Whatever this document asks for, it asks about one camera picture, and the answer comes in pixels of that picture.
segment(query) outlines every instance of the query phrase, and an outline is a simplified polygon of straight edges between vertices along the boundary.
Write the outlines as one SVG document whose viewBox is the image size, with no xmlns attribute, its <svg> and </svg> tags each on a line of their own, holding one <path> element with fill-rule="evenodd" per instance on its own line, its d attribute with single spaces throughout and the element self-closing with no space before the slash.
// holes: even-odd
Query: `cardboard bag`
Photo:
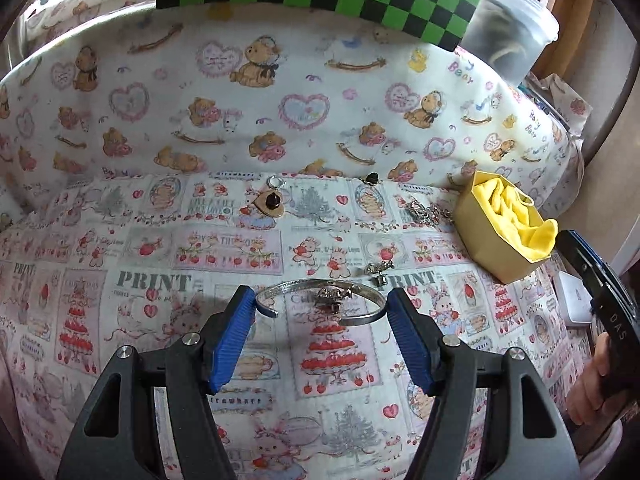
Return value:
<svg viewBox="0 0 640 480">
<path fill-rule="evenodd" d="M 508 284 L 521 280 L 536 270 L 548 259 L 543 258 L 532 262 L 522 256 L 510 243 L 502 238 L 494 229 L 484 214 L 476 199 L 473 188 L 477 184 L 484 184 L 492 178 L 500 178 L 508 187 L 514 187 L 506 178 L 496 173 L 476 171 L 473 179 L 460 194 L 453 221 L 471 258 L 492 273 L 501 282 Z M 542 225 L 543 220 L 533 205 L 533 200 L 524 193 L 523 199 L 529 199 L 529 219 L 532 226 Z"/>
</svg>

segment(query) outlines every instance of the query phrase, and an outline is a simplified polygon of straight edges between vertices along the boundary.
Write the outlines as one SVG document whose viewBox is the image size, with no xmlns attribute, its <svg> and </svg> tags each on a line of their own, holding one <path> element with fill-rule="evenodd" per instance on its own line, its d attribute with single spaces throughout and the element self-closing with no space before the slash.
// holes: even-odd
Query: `white box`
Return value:
<svg viewBox="0 0 640 480">
<path fill-rule="evenodd" d="M 569 327 L 586 327 L 591 324 L 591 295 L 582 280 L 560 271 L 554 277 L 554 286 L 560 314 Z"/>
</svg>

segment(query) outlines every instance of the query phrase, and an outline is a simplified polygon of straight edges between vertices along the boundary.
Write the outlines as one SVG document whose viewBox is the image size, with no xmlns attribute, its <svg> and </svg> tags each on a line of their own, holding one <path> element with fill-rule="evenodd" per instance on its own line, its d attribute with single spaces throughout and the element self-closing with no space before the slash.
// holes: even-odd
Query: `dark gemstone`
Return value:
<svg viewBox="0 0 640 480">
<path fill-rule="evenodd" d="M 280 197 L 276 193 L 269 193 L 264 204 L 269 209 L 276 209 L 280 205 Z"/>
<path fill-rule="evenodd" d="M 377 173 L 369 173 L 367 177 L 364 179 L 364 181 L 370 186 L 375 186 L 377 183 L 380 182 L 380 179 Z"/>
</svg>

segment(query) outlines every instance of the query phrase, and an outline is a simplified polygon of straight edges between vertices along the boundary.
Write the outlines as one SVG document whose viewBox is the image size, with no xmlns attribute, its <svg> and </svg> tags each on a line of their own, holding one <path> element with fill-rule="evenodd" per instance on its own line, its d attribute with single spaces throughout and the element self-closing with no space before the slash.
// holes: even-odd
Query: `blue plastic part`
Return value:
<svg viewBox="0 0 640 480">
<path fill-rule="evenodd" d="M 209 386 L 215 395 L 231 380 L 255 317 L 255 293 L 247 288 L 213 352 Z"/>
<path fill-rule="evenodd" d="M 411 380 L 416 386 L 420 386 L 424 392 L 428 392 L 431 384 L 433 384 L 433 377 L 430 372 L 431 354 L 423 344 L 395 290 L 392 290 L 386 297 L 386 307 L 386 316 L 402 352 L 404 364 L 409 370 L 409 375 L 411 375 Z"/>
<path fill-rule="evenodd" d="M 570 230 L 569 232 L 581 243 L 582 248 L 587 251 L 600 264 L 601 267 L 604 268 L 604 260 L 598 253 L 596 253 L 596 251 L 593 250 L 593 248 L 586 242 L 586 240 L 574 230 Z"/>
</svg>

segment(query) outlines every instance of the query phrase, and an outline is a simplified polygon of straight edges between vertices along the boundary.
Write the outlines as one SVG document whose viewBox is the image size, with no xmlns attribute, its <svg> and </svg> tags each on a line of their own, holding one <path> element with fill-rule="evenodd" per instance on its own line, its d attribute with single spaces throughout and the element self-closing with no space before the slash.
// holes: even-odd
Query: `yellow gift box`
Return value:
<svg viewBox="0 0 640 480">
<path fill-rule="evenodd" d="M 473 260 L 505 284 L 539 267 L 558 234 L 558 223 L 543 221 L 531 197 L 484 171 L 476 171 L 461 193 L 453 220 Z"/>
</svg>

